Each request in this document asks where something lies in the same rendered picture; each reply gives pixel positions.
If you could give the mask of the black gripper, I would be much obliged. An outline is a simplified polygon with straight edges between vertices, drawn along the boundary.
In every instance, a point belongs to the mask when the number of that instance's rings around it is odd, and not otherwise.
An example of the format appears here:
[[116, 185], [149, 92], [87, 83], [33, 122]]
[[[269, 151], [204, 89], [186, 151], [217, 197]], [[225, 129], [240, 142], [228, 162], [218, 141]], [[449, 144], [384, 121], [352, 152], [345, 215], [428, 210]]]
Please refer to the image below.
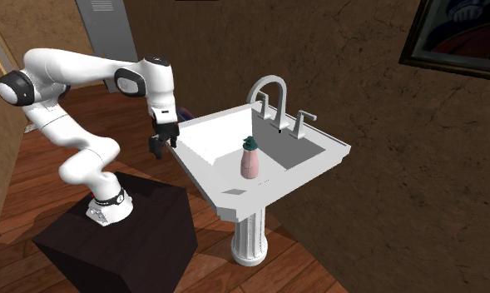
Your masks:
[[176, 148], [177, 137], [180, 135], [178, 123], [168, 122], [158, 124], [156, 121], [153, 121], [152, 127], [156, 134], [148, 139], [149, 152], [153, 153], [156, 159], [161, 159], [162, 148], [167, 140], [170, 139], [171, 147]]

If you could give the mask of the dark framed wall picture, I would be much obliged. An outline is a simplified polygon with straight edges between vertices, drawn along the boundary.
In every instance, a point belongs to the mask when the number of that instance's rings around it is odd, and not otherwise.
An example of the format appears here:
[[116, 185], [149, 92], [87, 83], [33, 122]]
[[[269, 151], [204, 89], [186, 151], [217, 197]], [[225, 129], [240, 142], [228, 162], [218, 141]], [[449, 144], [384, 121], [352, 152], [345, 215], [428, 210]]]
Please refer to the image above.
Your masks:
[[399, 62], [490, 80], [490, 0], [420, 0]]

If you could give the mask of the white pedestal sink with faucet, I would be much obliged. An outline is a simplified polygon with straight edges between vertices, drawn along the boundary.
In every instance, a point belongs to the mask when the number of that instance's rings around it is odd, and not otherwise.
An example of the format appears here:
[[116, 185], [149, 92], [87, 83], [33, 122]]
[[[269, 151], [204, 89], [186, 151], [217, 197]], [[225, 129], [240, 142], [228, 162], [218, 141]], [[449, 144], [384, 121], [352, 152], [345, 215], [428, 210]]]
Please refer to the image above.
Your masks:
[[[267, 254], [265, 208], [337, 166], [350, 145], [309, 125], [314, 114], [286, 114], [287, 86], [276, 75], [259, 79], [247, 102], [179, 125], [172, 152], [222, 221], [235, 225], [235, 261], [257, 266]], [[258, 144], [259, 174], [240, 174], [244, 139]]]

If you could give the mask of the dark robot stand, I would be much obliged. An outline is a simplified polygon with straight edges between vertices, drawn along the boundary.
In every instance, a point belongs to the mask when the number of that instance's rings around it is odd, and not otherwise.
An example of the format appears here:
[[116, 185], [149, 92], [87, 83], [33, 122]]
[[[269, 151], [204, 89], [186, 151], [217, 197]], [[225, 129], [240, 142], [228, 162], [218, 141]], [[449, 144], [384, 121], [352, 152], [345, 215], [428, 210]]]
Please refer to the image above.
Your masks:
[[173, 293], [198, 246], [186, 189], [116, 176], [133, 200], [126, 219], [98, 225], [85, 196], [32, 241], [79, 293]]

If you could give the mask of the pink bottle with green cap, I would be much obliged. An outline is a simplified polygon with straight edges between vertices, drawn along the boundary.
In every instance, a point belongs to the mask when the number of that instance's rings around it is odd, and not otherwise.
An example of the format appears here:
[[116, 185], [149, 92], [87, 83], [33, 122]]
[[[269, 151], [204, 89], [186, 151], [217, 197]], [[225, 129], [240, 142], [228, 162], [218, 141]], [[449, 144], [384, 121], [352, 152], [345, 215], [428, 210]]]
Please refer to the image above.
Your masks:
[[246, 139], [244, 139], [240, 174], [245, 179], [254, 179], [259, 174], [257, 148], [258, 144], [252, 136], [248, 136]]

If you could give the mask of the grey door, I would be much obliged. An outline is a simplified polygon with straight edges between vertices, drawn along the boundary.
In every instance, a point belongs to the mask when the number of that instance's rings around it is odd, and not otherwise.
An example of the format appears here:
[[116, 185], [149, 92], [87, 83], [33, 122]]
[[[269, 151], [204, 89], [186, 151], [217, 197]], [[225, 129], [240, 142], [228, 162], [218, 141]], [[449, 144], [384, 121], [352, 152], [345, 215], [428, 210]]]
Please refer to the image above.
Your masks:
[[75, 3], [96, 56], [138, 61], [124, 0], [75, 0]]

